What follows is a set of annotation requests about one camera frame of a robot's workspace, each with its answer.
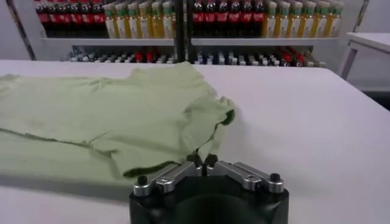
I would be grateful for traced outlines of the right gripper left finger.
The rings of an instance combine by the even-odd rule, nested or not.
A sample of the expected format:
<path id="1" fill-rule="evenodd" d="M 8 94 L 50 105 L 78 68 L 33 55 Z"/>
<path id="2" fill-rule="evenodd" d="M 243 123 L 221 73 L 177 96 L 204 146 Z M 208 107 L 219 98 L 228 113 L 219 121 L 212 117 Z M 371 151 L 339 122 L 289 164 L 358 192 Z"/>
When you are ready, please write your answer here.
<path id="1" fill-rule="evenodd" d="M 158 189 L 163 194 L 170 193 L 185 177 L 200 176 L 202 165 L 202 160 L 197 153 L 188 155 L 181 165 L 168 164 L 152 174 L 139 176 L 133 185 L 133 194 L 136 197 L 147 197 L 154 189 Z"/>

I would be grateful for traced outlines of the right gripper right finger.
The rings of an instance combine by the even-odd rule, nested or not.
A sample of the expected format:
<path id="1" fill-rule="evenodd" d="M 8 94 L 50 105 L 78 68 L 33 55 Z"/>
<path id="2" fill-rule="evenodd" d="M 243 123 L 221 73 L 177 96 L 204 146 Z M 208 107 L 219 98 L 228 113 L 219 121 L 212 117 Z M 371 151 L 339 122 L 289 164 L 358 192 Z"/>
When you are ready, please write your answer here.
<path id="1" fill-rule="evenodd" d="M 284 181 L 278 173 L 267 174 L 241 162 L 228 163 L 218 160 L 216 155 L 208 155 L 204 161 L 206 173 L 209 176 L 226 176 L 237 182 L 248 191 L 267 191 L 281 194 L 284 191 Z"/>

